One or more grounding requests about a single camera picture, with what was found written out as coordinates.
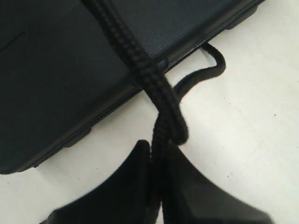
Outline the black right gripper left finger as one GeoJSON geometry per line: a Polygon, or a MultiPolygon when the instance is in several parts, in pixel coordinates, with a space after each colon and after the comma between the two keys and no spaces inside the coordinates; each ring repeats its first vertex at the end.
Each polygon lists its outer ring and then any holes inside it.
{"type": "Polygon", "coordinates": [[[47,224],[143,224],[148,202],[150,145],[137,141],[121,166],[101,185],[54,210],[47,224]]]}

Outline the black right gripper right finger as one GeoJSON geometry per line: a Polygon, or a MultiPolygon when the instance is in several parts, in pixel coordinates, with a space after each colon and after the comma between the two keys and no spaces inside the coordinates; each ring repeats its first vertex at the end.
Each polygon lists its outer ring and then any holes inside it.
{"type": "Polygon", "coordinates": [[[165,150],[162,208],[166,224],[271,224],[271,217],[203,176],[173,143],[165,150]]]}

